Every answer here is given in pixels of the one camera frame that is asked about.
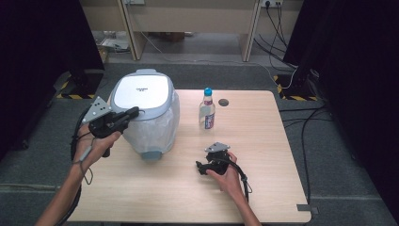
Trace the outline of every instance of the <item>gray carpet floor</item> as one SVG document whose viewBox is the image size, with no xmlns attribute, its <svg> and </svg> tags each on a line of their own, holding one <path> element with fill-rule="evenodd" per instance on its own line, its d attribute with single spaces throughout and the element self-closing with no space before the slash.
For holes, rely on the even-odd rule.
<svg viewBox="0 0 399 226">
<path fill-rule="evenodd" d="M 107 98 L 126 74 L 152 68 L 168 75 L 176 89 L 271 90 L 279 110 L 304 109 L 323 101 L 281 100 L 267 70 L 259 66 L 105 64 L 104 78 L 96 95 Z M 269 69 L 271 75 L 279 73 Z M 63 83 L 63 76 L 57 88 Z M 57 99 L 44 112 L 29 139 L 29 148 L 8 152 L 0 162 L 0 225 L 33 225 L 60 186 L 70 166 L 70 142 L 81 112 L 92 100 Z M 296 167 L 305 192 L 306 172 L 301 149 L 301 130 L 309 110 L 281 111 Z M 380 199 L 367 172 L 352 159 L 343 135 L 328 109 L 308 121 L 304 134 L 311 205 L 319 214 L 307 225 L 397 225 Z M 101 225 L 100 222 L 69 225 Z"/>
</svg>

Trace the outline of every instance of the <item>forearm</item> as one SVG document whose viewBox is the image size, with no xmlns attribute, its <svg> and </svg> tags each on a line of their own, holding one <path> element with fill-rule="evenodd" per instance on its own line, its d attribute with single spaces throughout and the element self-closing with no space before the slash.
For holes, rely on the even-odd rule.
<svg viewBox="0 0 399 226">
<path fill-rule="evenodd" d="M 246 197 L 244 194 L 237 194 L 235 196 L 232 196 L 232 199 L 237 206 L 241 218 L 244 221 L 244 224 L 246 226 L 254 226 L 254 225 L 262 225 L 261 222 L 258 220 L 256 215 L 253 213 L 252 209 L 249 206 L 249 203 L 247 202 Z"/>
<path fill-rule="evenodd" d="M 71 208 L 82 180 L 83 173 L 80 170 L 79 164 L 72 165 L 64 184 L 44 210 L 36 225 L 57 224 Z"/>
</svg>

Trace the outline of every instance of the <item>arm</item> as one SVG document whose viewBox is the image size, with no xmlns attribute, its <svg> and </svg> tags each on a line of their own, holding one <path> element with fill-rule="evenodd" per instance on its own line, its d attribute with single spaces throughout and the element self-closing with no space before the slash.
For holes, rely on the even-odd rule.
<svg viewBox="0 0 399 226">
<path fill-rule="evenodd" d="M 235 163 L 237 161 L 237 157 L 231 152 L 228 152 L 228 154 L 231 157 L 231 161 Z M 238 172 L 234 167 L 229 165 L 225 174 L 223 175 L 219 175 L 210 169 L 206 170 L 206 173 L 215 178 L 220 186 L 221 191 L 225 191 L 229 194 L 237 206 L 241 218 L 246 226 L 262 225 L 247 202 L 240 185 Z"/>
<path fill-rule="evenodd" d="M 79 129 L 78 136 L 81 137 L 86 133 L 88 133 L 88 126 L 83 125 Z M 93 142 L 92 149 L 87 158 L 82 162 L 82 168 L 80 167 L 79 163 L 72 164 L 63 185 L 50 201 L 44 212 L 41 214 L 40 218 L 36 222 L 36 225 L 55 225 L 62 219 L 62 217 L 65 216 L 72 205 L 79 186 L 82 183 L 84 173 L 86 173 L 92 164 L 101 158 L 107 148 L 112 147 L 113 143 L 119 137 L 120 132 L 115 132 L 103 139 L 94 139 L 92 134 L 87 134 L 78 140 L 73 162 L 78 162 L 85 149 L 91 145 L 91 142 Z"/>
</svg>

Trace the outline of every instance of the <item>black curtain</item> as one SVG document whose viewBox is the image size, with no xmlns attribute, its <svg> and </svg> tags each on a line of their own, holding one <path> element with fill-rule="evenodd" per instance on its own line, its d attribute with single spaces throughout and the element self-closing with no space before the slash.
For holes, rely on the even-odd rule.
<svg viewBox="0 0 399 226">
<path fill-rule="evenodd" d="M 104 69 L 78 0 L 0 1 L 1 157 L 26 139 L 64 72 Z"/>
<path fill-rule="evenodd" d="M 305 0 L 287 60 L 306 60 L 316 13 L 325 1 Z M 399 1 L 345 1 L 311 67 L 357 160 L 399 222 Z"/>
</svg>

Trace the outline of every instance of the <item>bottle cap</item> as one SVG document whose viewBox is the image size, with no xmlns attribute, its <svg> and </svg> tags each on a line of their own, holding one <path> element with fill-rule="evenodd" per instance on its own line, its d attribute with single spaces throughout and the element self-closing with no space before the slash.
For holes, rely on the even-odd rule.
<svg viewBox="0 0 399 226">
<path fill-rule="evenodd" d="M 212 89 L 210 88 L 205 88 L 205 90 L 203 91 L 203 94 L 205 96 L 212 96 Z"/>
</svg>

